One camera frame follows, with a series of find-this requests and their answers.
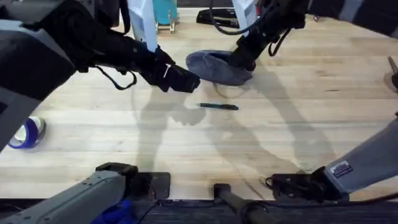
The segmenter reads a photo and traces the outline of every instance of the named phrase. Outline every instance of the blue object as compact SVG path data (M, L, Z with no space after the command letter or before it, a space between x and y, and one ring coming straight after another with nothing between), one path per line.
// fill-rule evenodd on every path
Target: blue object
M132 215L132 203L125 199L114 205L100 216L95 218L91 224L136 224L137 220Z
M14 138L10 140L8 145L13 149L30 149L36 145L36 142L39 138L39 130L35 122L28 118L28 120L24 124L26 130L26 139L25 141L21 142Z
M160 25L169 25L169 12L172 20L177 20L177 4L174 0L154 0L155 20Z

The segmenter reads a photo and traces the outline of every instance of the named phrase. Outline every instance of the table surface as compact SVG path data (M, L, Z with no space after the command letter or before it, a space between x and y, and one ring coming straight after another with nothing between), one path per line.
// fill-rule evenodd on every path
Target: table surface
M188 54L233 50L238 39L196 24L197 12L181 9L177 32L158 36L183 67ZM293 31L277 56L261 55L242 87L216 91L202 81L193 94L162 93L139 77L136 86L118 91L95 69L77 73L34 112L48 124L40 145L1 153L0 197L51 197L102 163L123 162L170 172L170 198L212 198L212 185L223 182L244 198L272 199L259 178L325 166L394 118L397 95L383 82L389 55L398 60L398 41L308 16L306 28ZM131 81L105 70L121 83ZM204 110L199 102L240 110ZM392 193L397 184L389 179L352 198Z

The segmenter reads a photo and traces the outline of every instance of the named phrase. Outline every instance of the white object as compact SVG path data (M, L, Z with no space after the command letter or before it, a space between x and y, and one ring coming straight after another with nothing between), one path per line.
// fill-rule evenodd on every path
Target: white object
M235 14L238 18L239 29L250 26L257 19L256 5L253 0L232 0L235 8Z
M44 129L44 121L41 120L38 117L35 116L30 116L30 119L32 119L32 121L36 124L37 127L37 132L40 135L40 133L43 131ZM25 126L21 126L18 131L15 133L14 138L18 141L25 141L26 140L26 129Z
M148 50L155 52L157 38L152 0L127 0L127 5L134 38L146 42Z

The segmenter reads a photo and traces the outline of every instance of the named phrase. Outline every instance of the gray arm cover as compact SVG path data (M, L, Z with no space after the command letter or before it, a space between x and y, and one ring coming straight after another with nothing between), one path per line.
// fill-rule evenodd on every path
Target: gray arm cover
M87 224L123 199L125 177L96 171L83 182L39 204L3 219L0 224Z

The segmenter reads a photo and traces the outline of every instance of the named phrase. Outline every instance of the sticker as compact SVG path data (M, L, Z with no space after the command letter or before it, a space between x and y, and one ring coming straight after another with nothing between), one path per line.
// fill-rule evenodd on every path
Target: sticker
M354 169L348 164L347 161L340 162L339 164L335 165L334 167L330 168L330 172L336 177L342 177Z

